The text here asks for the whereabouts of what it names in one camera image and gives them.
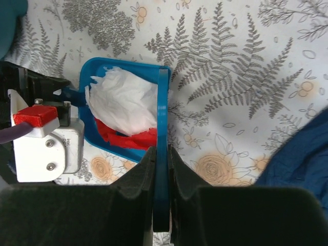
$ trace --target floral tablecloth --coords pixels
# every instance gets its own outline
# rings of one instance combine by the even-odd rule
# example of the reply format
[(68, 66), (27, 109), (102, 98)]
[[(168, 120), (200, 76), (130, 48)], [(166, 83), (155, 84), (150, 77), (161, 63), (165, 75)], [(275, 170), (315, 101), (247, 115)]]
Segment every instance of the floral tablecloth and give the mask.
[[(327, 105), (327, 9), (327, 0), (29, 0), (7, 60), (76, 87), (96, 56), (170, 66), (169, 142), (210, 184), (247, 186)], [(110, 184), (134, 165), (85, 142), (81, 170), (56, 182)]]

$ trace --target crumpled white fabric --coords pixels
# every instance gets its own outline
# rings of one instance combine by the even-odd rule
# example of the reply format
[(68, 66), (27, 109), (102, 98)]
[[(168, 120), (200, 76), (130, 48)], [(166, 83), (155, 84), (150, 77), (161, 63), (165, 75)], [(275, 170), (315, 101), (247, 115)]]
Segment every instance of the crumpled white fabric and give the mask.
[(85, 87), (91, 113), (109, 128), (128, 136), (157, 127), (157, 85), (119, 67), (106, 69)]

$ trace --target cable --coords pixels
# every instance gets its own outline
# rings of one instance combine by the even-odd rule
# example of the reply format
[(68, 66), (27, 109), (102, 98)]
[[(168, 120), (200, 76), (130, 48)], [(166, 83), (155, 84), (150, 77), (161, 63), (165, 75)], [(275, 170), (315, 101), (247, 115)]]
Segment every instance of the cable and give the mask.
[(0, 145), (23, 137), (32, 130), (33, 127), (27, 122), (22, 122), (16, 126), (2, 129), (0, 130)]

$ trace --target screw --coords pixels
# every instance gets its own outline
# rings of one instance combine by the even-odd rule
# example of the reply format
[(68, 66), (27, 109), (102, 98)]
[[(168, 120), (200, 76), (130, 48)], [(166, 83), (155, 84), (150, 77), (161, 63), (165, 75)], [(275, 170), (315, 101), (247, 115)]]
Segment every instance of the screw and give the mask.
[(64, 106), (65, 107), (70, 107), (72, 104), (70, 101), (64, 101)]
[(55, 144), (55, 142), (52, 139), (46, 141), (46, 146), (48, 148), (52, 147), (54, 144)]
[(34, 104), (36, 104), (36, 105), (42, 105), (42, 104), (43, 104), (43, 99), (41, 99), (41, 98), (36, 98), (36, 99), (34, 100)]
[(55, 169), (55, 167), (56, 167), (56, 165), (55, 165), (54, 163), (49, 163), (49, 164), (47, 165), (47, 170), (48, 170), (48, 171), (52, 171), (52, 170)]

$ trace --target navy blue fabric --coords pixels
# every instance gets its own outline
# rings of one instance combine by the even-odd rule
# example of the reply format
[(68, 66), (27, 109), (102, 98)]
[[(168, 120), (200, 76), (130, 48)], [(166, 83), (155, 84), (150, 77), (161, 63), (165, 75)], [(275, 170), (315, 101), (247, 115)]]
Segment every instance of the navy blue fabric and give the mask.
[(311, 191), (328, 218), (328, 110), (324, 110), (271, 159), (256, 186)]

